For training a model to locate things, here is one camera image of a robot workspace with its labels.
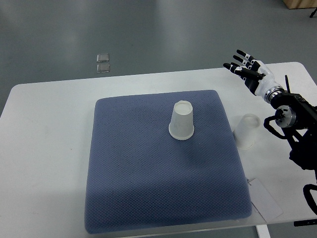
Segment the paper cup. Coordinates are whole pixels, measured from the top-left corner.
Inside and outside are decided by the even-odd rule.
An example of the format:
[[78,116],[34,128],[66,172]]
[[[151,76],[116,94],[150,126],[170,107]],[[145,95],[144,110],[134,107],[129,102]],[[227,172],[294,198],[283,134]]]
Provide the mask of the paper cup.
[[194,134],[193,107],[190,102],[175,103],[168,130],[177,140],[187,140]]
[[259,127],[260,118],[254,114],[245,114],[233,131],[236,145],[239,149],[249,149],[255,139],[256,128]]

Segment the textured fabric surface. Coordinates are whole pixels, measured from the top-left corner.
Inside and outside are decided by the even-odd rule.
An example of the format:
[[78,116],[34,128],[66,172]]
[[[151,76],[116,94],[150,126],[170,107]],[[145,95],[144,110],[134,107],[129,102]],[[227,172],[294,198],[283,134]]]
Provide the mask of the textured fabric surface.
[[[168,132],[173,106],[191,102],[194,135]],[[104,233],[239,219],[251,201],[214,90],[100,99],[87,178],[85,227]]]

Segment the robotic arm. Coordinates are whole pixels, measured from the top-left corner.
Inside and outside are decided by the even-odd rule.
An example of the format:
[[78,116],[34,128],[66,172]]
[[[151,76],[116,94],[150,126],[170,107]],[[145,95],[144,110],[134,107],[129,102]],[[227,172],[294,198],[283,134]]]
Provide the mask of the robotic arm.
[[[286,139],[291,147],[290,160],[303,170],[314,170],[317,180],[317,107],[310,105],[300,94],[290,92],[287,76],[285,91],[275,82],[273,73],[262,61],[240,50],[237,50],[237,53],[243,58],[233,58],[242,66],[234,62],[224,63],[223,66],[239,75],[251,93],[261,96],[276,109],[275,115],[264,120],[264,127],[278,138]],[[272,120],[282,129],[284,135],[269,124]],[[298,132],[301,129],[307,129],[303,136]],[[310,190],[317,190],[317,186],[307,184],[304,187],[307,203],[317,214],[317,205]]]

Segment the translucent plastic cup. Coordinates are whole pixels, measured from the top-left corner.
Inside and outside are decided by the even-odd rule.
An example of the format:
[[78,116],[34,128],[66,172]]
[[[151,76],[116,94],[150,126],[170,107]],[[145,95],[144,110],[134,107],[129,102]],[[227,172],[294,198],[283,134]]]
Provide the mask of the translucent plastic cup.
[[256,129],[260,126],[260,118],[254,114],[245,114],[233,131],[239,149],[249,149],[255,140]]
[[175,103],[168,130],[177,140],[187,140],[194,134],[193,107],[190,102]]

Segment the gray floor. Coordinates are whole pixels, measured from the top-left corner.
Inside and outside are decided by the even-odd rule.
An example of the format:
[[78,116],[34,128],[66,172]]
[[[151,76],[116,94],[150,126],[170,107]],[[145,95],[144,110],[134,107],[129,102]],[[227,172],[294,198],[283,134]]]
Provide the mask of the gray floor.
[[[0,113],[16,84],[222,67],[236,49],[266,63],[301,62],[317,82],[312,11],[282,0],[0,0]],[[110,53],[109,73],[96,73],[99,53]],[[317,226],[269,230],[317,236]],[[257,235],[250,227],[169,237]]]

